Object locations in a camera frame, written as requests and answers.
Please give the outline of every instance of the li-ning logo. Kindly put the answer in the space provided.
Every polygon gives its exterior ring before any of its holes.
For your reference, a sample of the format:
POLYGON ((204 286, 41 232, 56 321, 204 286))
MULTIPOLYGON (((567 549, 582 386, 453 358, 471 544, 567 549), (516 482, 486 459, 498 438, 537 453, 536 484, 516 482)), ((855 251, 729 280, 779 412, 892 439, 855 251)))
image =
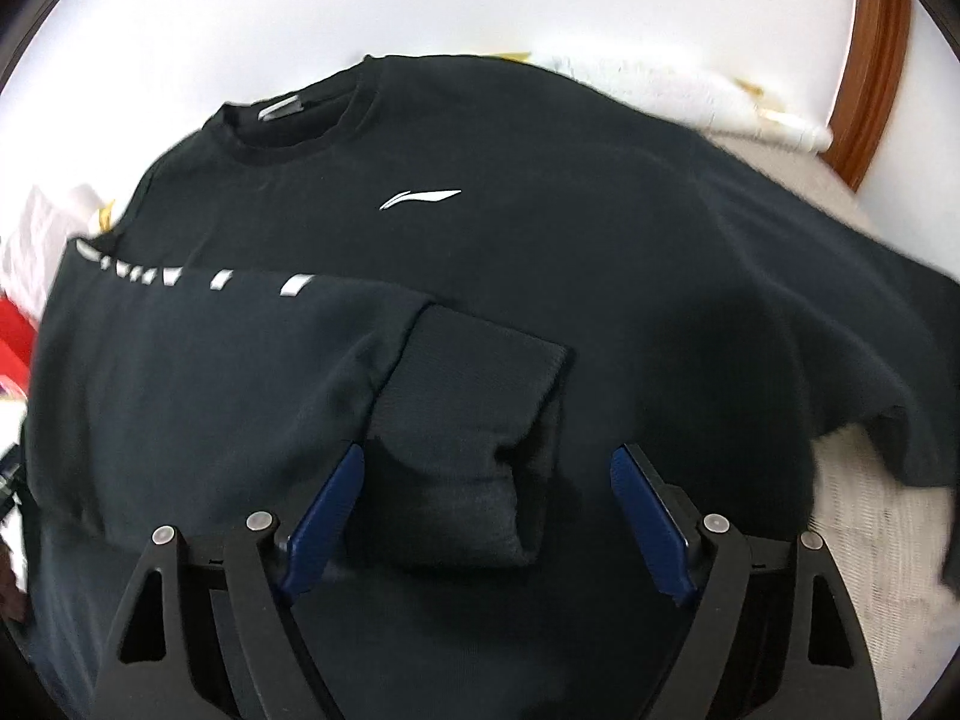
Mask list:
POLYGON ((381 211, 385 211, 392 206, 397 205, 399 202, 406 202, 407 200, 423 200, 424 202, 440 202, 445 200, 448 197, 453 197, 455 194, 459 194, 461 190, 459 189, 443 189, 440 191, 402 191, 400 194, 395 194, 389 200, 387 200, 383 205, 380 206, 381 211))

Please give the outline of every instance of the crew neck collar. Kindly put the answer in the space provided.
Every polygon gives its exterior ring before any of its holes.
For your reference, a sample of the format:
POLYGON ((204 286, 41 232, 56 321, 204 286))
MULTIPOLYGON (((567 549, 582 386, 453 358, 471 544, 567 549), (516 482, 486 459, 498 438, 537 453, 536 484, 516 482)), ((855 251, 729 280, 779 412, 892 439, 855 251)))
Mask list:
POLYGON ((248 165, 289 162, 324 151, 352 135, 363 122, 376 97, 384 61, 382 58, 367 56, 360 64, 340 71, 328 79, 253 105, 224 103, 219 111, 203 125, 203 131, 213 138, 221 151, 227 153, 232 159, 248 165), (274 122, 257 122, 257 113, 292 95, 298 95, 307 103, 307 109, 304 112, 292 114, 293 116, 309 116, 311 105, 347 96, 349 101, 344 112, 331 127, 297 143, 286 146, 262 146, 250 143, 243 137, 242 129, 271 127, 274 122))

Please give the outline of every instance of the clothing tag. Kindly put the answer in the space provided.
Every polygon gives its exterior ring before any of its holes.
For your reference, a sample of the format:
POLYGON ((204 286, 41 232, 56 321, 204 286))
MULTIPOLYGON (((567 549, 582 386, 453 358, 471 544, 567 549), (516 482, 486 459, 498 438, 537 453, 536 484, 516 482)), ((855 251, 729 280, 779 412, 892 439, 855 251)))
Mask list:
POLYGON ((272 122, 273 119, 281 119, 292 113, 299 113, 303 109, 304 104, 301 102, 299 95, 292 95, 285 100, 280 100, 279 103, 268 105, 256 115, 256 120, 258 122, 272 122))

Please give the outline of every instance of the neckline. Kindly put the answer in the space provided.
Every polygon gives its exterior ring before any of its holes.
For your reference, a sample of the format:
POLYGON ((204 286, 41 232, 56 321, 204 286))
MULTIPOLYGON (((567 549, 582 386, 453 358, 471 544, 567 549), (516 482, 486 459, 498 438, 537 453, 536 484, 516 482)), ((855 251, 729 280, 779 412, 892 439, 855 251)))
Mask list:
POLYGON ((272 165, 311 156, 349 138, 357 131, 373 105, 373 99, 379 89, 383 62, 382 58, 366 56, 359 64, 296 92, 288 92, 253 105, 224 103, 203 125, 203 131, 213 138, 220 151, 237 162, 247 165, 272 165), (331 91, 349 85, 350 81, 352 81, 353 90, 346 93, 350 95, 347 108, 337 119, 336 124, 316 138, 293 143, 291 146, 255 146, 243 140, 237 132, 239 118, 251 116, 251 111, 254 109, 259 111, 291 95, 308 95, 315 100, 331 97, 336 94, 333 92, 331 95, 331 91))

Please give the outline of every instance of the red fabric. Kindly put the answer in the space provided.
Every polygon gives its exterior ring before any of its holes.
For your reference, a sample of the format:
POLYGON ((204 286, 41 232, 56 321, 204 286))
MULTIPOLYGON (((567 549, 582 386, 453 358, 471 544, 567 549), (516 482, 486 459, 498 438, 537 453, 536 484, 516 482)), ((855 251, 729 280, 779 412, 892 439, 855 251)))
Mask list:
POLYGON ((0 299, 0 383, 6 377, 26 393, 36 338, 34 327, 16 306, 6 298, 0 299))

